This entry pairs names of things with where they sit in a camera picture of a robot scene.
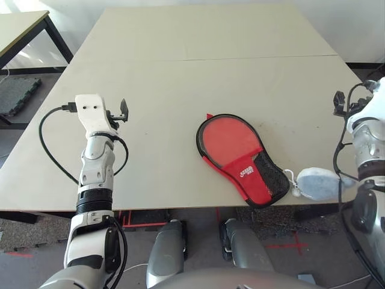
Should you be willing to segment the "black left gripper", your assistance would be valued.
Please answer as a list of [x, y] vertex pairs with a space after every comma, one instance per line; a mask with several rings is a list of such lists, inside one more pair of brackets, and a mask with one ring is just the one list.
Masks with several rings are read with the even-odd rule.
[[120, 126], [118, 124], [119, 121], [121, 122], [128, 121], [129, 110], [125, 99], [122, 99], [120, 103], [120, 111], [121, 111], [120, 115], [115, 116], [111, 114], [110, 110], [106, 110], [106, 117], [107, 117], [108, 123], [110, 124], [111, 128], [116, 131]]

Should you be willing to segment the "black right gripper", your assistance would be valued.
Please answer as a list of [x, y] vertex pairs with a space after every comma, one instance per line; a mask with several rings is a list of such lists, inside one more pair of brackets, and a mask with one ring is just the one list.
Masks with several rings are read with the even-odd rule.
[[[366, 98], [359, 98], [357, 102], [350, 104], [350, 113], [359, 113], [361, 112], [368, 103], [370, 103], [372, 97], [367, 96]], [[341, 91], [337, 91], [333, 97], [334, 111], [335, 116], [344, 116], [345, 115], [345, 95]]]

